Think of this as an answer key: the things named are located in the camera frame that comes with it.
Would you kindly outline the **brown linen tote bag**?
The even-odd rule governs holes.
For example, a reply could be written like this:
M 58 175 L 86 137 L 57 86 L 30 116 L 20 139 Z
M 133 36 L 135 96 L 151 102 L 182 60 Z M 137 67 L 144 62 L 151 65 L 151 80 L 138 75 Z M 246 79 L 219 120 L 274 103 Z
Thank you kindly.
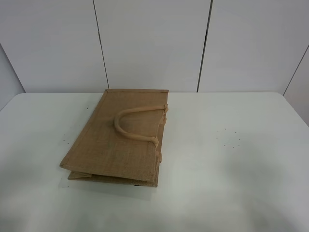
M 69 180 L 157 187 L 168 93 L 105 90 L 60 163 Z

